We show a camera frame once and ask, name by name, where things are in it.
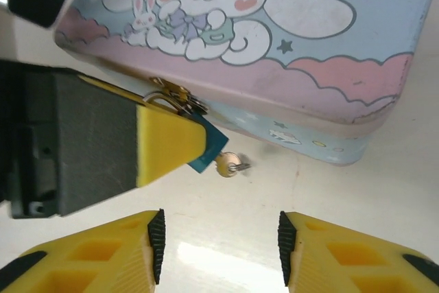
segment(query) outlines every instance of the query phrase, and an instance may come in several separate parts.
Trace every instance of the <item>teal key tag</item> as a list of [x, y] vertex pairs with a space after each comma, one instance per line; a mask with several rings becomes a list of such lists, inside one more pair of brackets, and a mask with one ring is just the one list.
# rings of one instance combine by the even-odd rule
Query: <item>teal key tag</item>
[[188, 163], [195, 171], [202, 173], [221, 153], [228, 142], [228, 137], [197, 113], [192, 113], [190, 116], [185, 117], [194, 120], [194, 122], [199, 123], [206, 129], [206, 149], [204, 154]]

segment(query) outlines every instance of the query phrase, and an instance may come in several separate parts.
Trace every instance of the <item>bow tie illustration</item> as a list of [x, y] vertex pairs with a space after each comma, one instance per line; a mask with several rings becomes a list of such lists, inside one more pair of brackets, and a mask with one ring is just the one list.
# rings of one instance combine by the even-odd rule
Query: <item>bow tie illustration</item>
[[123, 29], [123, 36], [128, 38], [131, 36], [136, 30], [132, 27], [131, 24], [127, 23]]
[[169, 17], [169, 24], [172, 26], [171, 34], [176, 41], [184, 36], [184, 42], [198, 37], [197, 29], [203, 30], [207, 26], [207, 14], [197, 16], [187, 15], [184, 10], [177, 9]]

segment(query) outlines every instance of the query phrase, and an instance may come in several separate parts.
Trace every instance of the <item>star print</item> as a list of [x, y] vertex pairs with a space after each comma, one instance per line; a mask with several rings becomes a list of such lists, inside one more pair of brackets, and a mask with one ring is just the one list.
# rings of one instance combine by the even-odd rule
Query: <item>star print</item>
[[253, 119], [253, 120], [258, 120], [258, 117], [256, 117], [252, 113], [246, 113], [246, 116], [247, 116], [247, 118], [250, 118], [250, 119]]
[[274, 125], [275, 125], [275, 126], [278, 126], [278, 127], [280, 127], [280, 128], [288, 128], [287, 126], [285, 126], [285, 124], [278, 123], [277, 121], [274, 122]]
[[279, 47], [277, 47], [276, 49], [279, 51], [282, 51], [282, 54], [285, 54], [288, 51], [293, 51], [293, 49], [291, 47], [292, 43], [293, 43], [292, 41], [286, 41], [285, 39], [282, 39], [281, 45]]

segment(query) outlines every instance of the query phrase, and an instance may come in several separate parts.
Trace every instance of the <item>cartoon white puppy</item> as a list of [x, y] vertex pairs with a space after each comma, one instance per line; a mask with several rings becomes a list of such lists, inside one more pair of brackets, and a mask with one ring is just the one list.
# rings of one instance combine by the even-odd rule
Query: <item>cartoon white puppy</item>
[[[340, 0], [157, 0], [161, 24], [147, 34], [147, 44], [190, 60], [222, 58], [246, 65], [270, 48], [269, 29], [246, 16], [263, 8], [285, 32], [304, 38], [339, 34], [353, 22], [353, 9]], [[130, 7], [130, 0], [104, 0], [111, 11]]]

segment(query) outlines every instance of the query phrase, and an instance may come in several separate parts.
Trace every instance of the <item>gold key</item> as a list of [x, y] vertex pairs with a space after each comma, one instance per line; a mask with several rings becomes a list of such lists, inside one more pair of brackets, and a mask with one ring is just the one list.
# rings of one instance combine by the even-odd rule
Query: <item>gold key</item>
[[231, 178], [238, 172], [242, 172], [251, 167], [249, 163], [243, 163], [238, 155], [233, 152], [222, 152], [215, 159], [217, 172], [224, 178]]

